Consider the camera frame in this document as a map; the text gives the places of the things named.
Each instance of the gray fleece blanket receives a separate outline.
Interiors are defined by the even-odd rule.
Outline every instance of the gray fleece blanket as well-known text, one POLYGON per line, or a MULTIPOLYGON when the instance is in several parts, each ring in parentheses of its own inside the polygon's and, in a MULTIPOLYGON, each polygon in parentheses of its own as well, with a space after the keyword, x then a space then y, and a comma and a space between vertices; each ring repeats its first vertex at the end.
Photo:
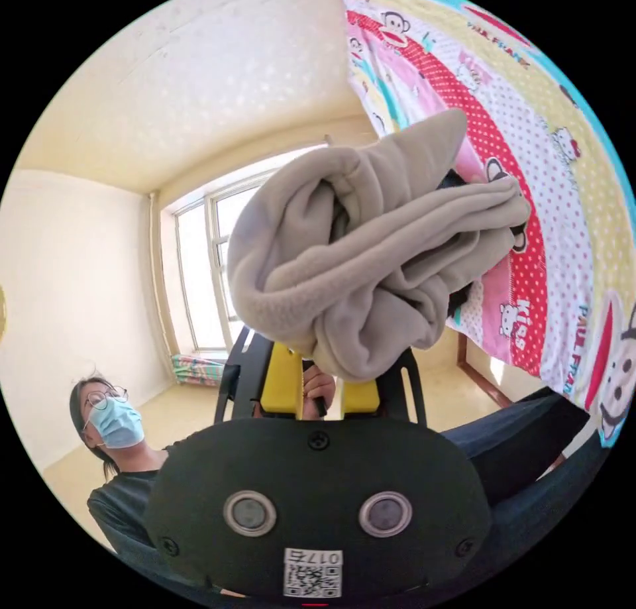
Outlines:
POLYGON ((237 315, 349 382, 433 346, 450 294, 503 259, 509 228, 530 214, 510 176, 437 190, 465 134, 464 113, 449 110, 276 172, 230 237, 237 315))

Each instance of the ceiling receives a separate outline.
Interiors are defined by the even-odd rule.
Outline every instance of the ceiling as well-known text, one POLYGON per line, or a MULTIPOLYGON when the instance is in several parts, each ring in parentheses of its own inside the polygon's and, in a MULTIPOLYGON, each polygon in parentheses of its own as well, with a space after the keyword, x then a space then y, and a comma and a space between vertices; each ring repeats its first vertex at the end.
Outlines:
POLYGON ((146 193, 246 140, 359 115, 344 15, 342 0, 171 0, 77 70, 17 166, 146 193))

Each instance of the surgical mask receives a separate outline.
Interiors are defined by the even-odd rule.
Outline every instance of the surgical mask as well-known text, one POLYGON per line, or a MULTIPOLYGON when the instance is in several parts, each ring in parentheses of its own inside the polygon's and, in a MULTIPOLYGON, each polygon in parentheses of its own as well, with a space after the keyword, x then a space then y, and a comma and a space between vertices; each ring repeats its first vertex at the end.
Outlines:
POLYGON ((93 408, 88 420, 110 450, 130 448, 144 440, 141 415, 128 403, 106 398, 106 408, 93 408))

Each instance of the qr code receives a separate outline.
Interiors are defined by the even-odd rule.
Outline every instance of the qr code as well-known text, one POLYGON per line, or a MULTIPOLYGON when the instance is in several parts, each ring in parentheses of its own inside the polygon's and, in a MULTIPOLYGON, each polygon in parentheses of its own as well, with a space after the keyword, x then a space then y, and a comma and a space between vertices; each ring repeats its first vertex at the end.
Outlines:
POLYGON ((340 598, 341 552, 286 550, 285 591, 292 598, 340 598))

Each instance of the window pane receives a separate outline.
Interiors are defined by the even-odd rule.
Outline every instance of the window pane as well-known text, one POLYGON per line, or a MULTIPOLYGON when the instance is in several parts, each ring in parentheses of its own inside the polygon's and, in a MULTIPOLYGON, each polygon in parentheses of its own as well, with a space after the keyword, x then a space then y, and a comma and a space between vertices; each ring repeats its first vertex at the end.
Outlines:
POLYGON ((225 306, 227 307, 227 317, 234 317, 237 312, 232 304, 232 297, 230 296, 230 283, 227 279, 227 271, 223 271, 223 293, 225 295, 225 306))
POLYGON ((181 214, 178 227, 185 299, 197 344, 203 349, 225 349, 210 275, 204 205, 181 214))
POLYGON ((221 263, 221 266, 227 266, 227 248, 229 244, 230 244, 229 241, 226 240, 224 243, 217 245, 217 250, 219 253, 219 262, 221 263))
POLYGON ((246 190, 240 194, 234 194, 219 200, 217 203, 217 215, 219 217, 219 234, 229 236, 237 224, 241 211, 256 193, 258 187, 246 190))
POLYGON ((230 322, 230 333, 232 333, 232 344, 239 338, 243 330, 243 322, 230 322))

